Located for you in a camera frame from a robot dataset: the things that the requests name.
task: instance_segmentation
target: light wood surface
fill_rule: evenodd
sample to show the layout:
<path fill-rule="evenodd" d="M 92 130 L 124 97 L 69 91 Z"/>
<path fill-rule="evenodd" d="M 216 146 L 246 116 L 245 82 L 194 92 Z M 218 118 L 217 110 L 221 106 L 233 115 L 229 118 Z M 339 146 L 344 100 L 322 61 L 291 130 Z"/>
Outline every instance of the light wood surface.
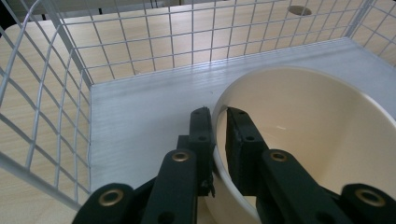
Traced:
<path fill-rule="evenodd" d="M 12 8 L 12 10 L 15 12 L 15 14 L 18 17 L 24 17 L 26 15 L 26 9 L 24 5 L 21 3 L 21 1 L 18 0 L 8 0 L 7 1 L 9 6 Z M 24 1 L 26 6 L 30 8 L 36 0 L 25 0 Z M 56 6 L 59 8 L 61 12 L 69 12 L 69 11 L 83 11 L 88 9 L 98 9 L 98 8 L 114 8 L 114 7 L 122 7 L 122 6 L 129 6 L 129 5 L 136 5 L 136 4 L 142 4 L 144 1 L 142 0 L 101 0 L 101 1 L 95 1 L 95 0 L 84 0 L 84 1 L 79 1 L 79 0 L 69 0 L 69 1 L 60 1 L 60 0 L 55 0 L 53 1 Z M 166 6 L 177 6 L 178 5 L 178 0 L 173 0 L 173 1 L 164 1 Z M 35 9 L 35 15 L 40 15 L 40 14 L 46 14 L 46 10 L 42 5 L 38 5 Z"/>
<path fill-rule="evenodd" d="M 216 13 L 212 8 L 213 4 L 200 4 L 195 5 L 194 9 L 201 10 L 195 11 L 193 15 L 189 11 L 183 12 L 191 9 L 191 6 L 170 7 L 169 10 L 173 13 L 170 16 L 171 20 L 169 20 L 169 16 L 167 14 L 162 15 L 167 12 L 168 8 L 152 9 L 148 10 L 147 13 L 157 16 L 148 17 L 149 28 L 147 28 L 145 18 L 136 18 L 139 15 L 143 15 L 143 11 L 121 13 L 121 16 L 125 18 L 121 22 L 118 20 L 103 21 L 106 19 L 116 18 L 118 17 L 117 14 L 95 16 L 94 18 L 96 20 L 102 20 L 102 22 L 96 23 L 79 23 L 89 21 L 90 18 L 72 18 L 67 19 L 66 22 L 70 23 L 68 25 L 70 33 L 79 47 L 79 52 L 81 53 L 87 67 L 102 66 L 107 64 L 107 60 L 109 60 L 110 63 L 126 62 L 130 60 L 128 48 L 132 52 L 131 58 L 135 61 L 134 63 L 120 63 L 111 66 L 90 68 L 89 71 L 92 75 L 93 81 L 95 83 L 99 83 L 109 81 L 113 78 L 111 76 L 111 70 L 113 70 L 115 78 L 123 78 L 132 76 L 133 74 L 143 74 L 154 70 L 169 69 L 172 68 L 174 64 L 175 67 L 179 67 L 189 65 L 191 63 L 208 62 L 210 58 L 212 60 L 224 59 L 227 57 L 227 54 L 229 54 L 229 57 L 235 57 L 241 56 L 244 53 L 258 53 L 260 51 L 282 49 L 290 46 L 298 46 L 303 43 L 313 43 L 316 41 L 341 37 L 346 29 L 344 26 L 350 22 L 354 13 L 342 13 L 347 5 L 346 1 L 337 1 L 335 5 L 333 3 L 334 1 L 325 1 L 319 9 L 319 0 L 309 1 L 306 6 L 312 10 L 314 15 L 319 14 L 318 16 L 298 17 L 289 13 L 288 19 L 294 20 L 285 22 L 282 20 L 286 17 L 290 1 L 275 3 L 273 8 L 271 8 L 272 4 L 257 5 L 256 8 L 251 5 L 237 7 L 235 11 L 232 2 L 218 2 L 217 6 L 222 8 L 217 8 Z M 361 0 L 352 0 L 348 8 L 356 8 L 360 3 Z M 292 4 L 304 6 L 305 1 L 297 0 L 293 1 Z M 392 1 L 378 1 L 378 6 L 385 10 L 389 10 L 393 5 L 394 3 Z M 328 17 L 326 13 L 330 12 L 331 9 L 332 11 L 338 12 L 332 13 L 331 16 Z M 373 10 L 369 14 L 365 24 L 375 29 L 383 20 L 384 15 L 384 13 L 378 10 Z M 273 22 L 249 26 L 251 21 Z M 340 28 L 329 29 L 323 32 L 320 31 L 322 29 L 334 27 L 337 22 Z M 395 24 L 396 22 L 393 18 L 386 19 L 382 22 L 381 29 L 378 30 L 378 32 L 381 32 L 381 34 L 385 36 L 389 36 L 389 38 L 394 38 L 394 32 L 396 30 Z M 123 36 L 121 25 L 124 29 L 126 39 L 133 40 L 132 42 L 124 42 L 125 37 Z M 49 38 L 51 38 L 55 32 L 52 23 L 50 21 L 41 21 L 40 26 L 49 35 Z M 211 29 L 213 27 L 215 29 L 224 29 L 212 32 Z M 7 35 L 11 40 L 15 41 L 19 31 L 20 29 L 18 26 L 10 27 L 7 29 Z M 28 24 L 27 33 L 32 37 L 33 41 L 37 43 L 39 50 L 46 55 L 48 42 L 41 34 L 41 31 L 36 28 L 34 23 L 30 22 Z M 216 48 L 213 50 L 210 49 L 212 36 L 213 48 Z M 372 32 L 366 28 L 360 28 L 354 39 L 361 44 L 365 44 L 370 36 L 372 36 Z M 249 43 L 247 45 L 241 44 L 245 43 L 247 39 L 249 41 L 255 41 L 261 40 L 263 37 L 267 39 L 267 41 L 265 41 L 262 49 L 260 49 L 261 42 Z M 374 39 L 369 41 L 367 48 L 375 53 L 381 52 L 388 44 L 384 38 L 380 38 L 377 35 L 372 38 Z M 95 45 L 99 45 L 101 41 L 105 46 L 103 48 L 95 47 Z M 228 48 L 229 44 L 241 45 Z M 68 52 L 64 48 L 59 36 L 55 39 L 54 46 L 61 54 L 61 60 L 67 62 Z M 396 59 L 394 57 L 395 50 L 395 46 L 390 45 L 389 49 L 387 49 L 384 55 L 382 55 L 383 58 L 392 64 L 396 64 Z M 0 66 L 3 69 L 6 69 L 7 67 L 10 52 L 11 47 L 4 38 L 0 38 Z M 37 56 L 35 48 L 29 43 L 26 37 L 22 40 L 20 53 L 24 55 L 29 64 L 32 65 L 33 69 L 39 76 L 41 76 L 43 68 L 45 67 L 44 62 Z M 178 55 L 175 57 L 167 56 L 154 60 L 150 59 L 152 57 L 172 55 L 172 53 Z M 50 64 L 54 71 L 59 74 L 60 78 L 63 79 L 65 69 L 61 64 L 61 60 L 56 57 L 54 52 L 51 53 L 49 60 Z M 79 72 L 77 68 L 73 63 L 71 63 L 69 67 L 70 73 L 73 74 L 77 79 L 77 82 L 79 82 Z M 35 78 L 29 74 L 31 74 L 29 69 L 23 65 L 23 62 L 20 59 L 17 59 L 13 66 L 11 77 L 35 102 L 38 83 Z M 57 101 L 61 102 L 62 86 L 51 71 L 48 71 L 45 85 L 51 92 L 53 92 Z M 74 86 L 70 78 L 67 82 L 67 89 L 70 90 L 72 97 L 77 100 L 78 89 Z M 87 97 L 89 97 L 89 91 L 84 85 L 82 91 L 87 95 Z M 82 111 L 88 115 L 88 103 L 82 103 L 81 106 Z M 43 95 L 41 110 L 49 117 L 49 120 L 54 124 L 57 124 L 59 109 L 46 93 Z M 70 116 L 70 118 L 72 118 L 72 120 L 74 120 L 77 114 L 76 107 L 68 96 L 65 97 L 64 111 Z M 31 135 L 35 111 L 14 88 L 10 87 L 10 85 L 8 85 L 6 98 L 0 108 L 0 112 L 7 118 L 11 119 L 27 135 Z M 80 120 L 78 127 L 84 133 L 88 134 L 88 123 L 84 122 L 83 119 Z M 41 122 L 39 124 L 39 130 L 37 143 L 47 150 L 51 157 L 55 158 L 55 135 L 52 133 L 49 125 L 45 122 Z M 65 139 L 71 143 L 73 142 L 73 127 L 65 118 L 63 118 L 62 122 L 62 133 Z M 0 148 L 2 152 L 20 164 L 25 163 L 28 148 L 27 143 L 21 140 L 19 136 L 12 132 L 3 122 L 0 122 Z M 81 148 L 79 155 L 83 159 L 86 159 L 85 149 L 87 148 L 87 144 L 79 139 L 78 148 Z M 68 172 L 73 174 L 73 166 L 71 165 L 73 164 L 73 157 L 71 153 L 66 150 L 63 155 L 64 159 L 62 161 L 62 166 L 64 166 Z M 46 181 L 49 181 L 49 183 L 52 183 L 54 179 L 53 170 L 54 166 L 49 164 L 46 159 L 38 153 L 34 155 L 32 171 L 35 174 L 38 174 Z M 87 186 L 87 181 L 83 180 L 84 178 L 86 179 L 86 176 L 88 175 L 87 171 L 83 171 L 82 169 L 78 171 L 82 183 Z M 1 223 L 70 223 L 73 219 L 75 214 L 73 210 L 54 201 L 37 189 L 27 186 L 16 177 L 0 170 L 0 178 Z M 68 195 L 73 196 L 73 184 L 64 177 L 62 177 L 61 181 L 63 182 L 62 190 Z"/>

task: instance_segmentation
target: white wire mesh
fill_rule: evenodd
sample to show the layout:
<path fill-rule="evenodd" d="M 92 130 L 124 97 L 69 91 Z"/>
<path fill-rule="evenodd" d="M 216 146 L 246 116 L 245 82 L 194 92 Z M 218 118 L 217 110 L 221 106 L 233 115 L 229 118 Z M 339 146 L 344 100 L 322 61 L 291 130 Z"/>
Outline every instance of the white wire mesh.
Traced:
<path fill-rule="evenodd" d="M 84 16 L 66 18 L 62 1 L 22 0 L 0 28 L 0 164 L 75 208 L 90 193 L 91 84 L 344 36 L 396 64 L 390 0 L 78 2 Z"/>

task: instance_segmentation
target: white platform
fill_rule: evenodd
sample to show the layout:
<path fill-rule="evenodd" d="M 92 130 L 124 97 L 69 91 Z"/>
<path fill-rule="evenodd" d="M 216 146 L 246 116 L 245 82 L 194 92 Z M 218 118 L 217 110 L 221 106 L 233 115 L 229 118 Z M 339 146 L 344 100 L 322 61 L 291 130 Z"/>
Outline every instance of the white platform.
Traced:
<path fill-rule="evenodd" d="M 396 69 L 342 38 L 204 63 L 92 87 L 92 190 L 118 182 L 137 188 L 157 175 L 163 156 L 188 134 L 190 112 L 213 110 L 237 78 L 274 65 L 316 69 L 339 77 L 396 118 Z"/>

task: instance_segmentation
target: metal screw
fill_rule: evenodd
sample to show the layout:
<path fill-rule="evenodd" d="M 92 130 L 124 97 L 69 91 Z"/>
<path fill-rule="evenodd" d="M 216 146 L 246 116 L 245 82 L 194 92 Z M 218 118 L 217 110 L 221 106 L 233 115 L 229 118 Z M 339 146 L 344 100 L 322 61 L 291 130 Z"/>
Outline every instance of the metal screw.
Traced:
<path fill-rule="evenodd" d="M 370 189 L 357 189 L 355 195 L 364 203 L 368 203 L 374 207 L 382 207 L 386 204 L 381 195 L 375 193 Z"/>
<path fill-rule="evenodd" d="M 277 151 L 271 153 L 271 159 L 274 161 L 286 161 L 288 157 L 284 153 Z"/>
<path fill-rule="evenodd" d="M 99 204 L 108 207 L 112 206 L 123 198 L 123 191 L 120 189 L 110 189 L 103 193 L 99 198 Z"/>
<path fill-rule="evenodd" d="M 177 152 L 173 154 L 172 159 L 174 161 L 186 161 L 190 158 L 189 154 L 186 152 Z"/>

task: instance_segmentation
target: plastic bowl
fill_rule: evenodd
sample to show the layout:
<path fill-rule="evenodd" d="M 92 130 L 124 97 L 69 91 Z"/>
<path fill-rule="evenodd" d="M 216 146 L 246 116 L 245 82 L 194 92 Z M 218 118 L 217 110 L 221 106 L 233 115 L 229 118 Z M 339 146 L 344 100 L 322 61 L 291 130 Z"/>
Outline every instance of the plastic bowl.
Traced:
<path fill-rule="evenodd" d="M 323 187 L 340 193 L 363 183 L 396 198 L 396 123 L 373 99 L 334 77 L 299 67 L 273 67 L 237 79 L 221 95 L 212 122 L 218 223 L 260 222 L 227 171 L 227 106 L 245 110 L 270 148 L 290 152 Z"/>

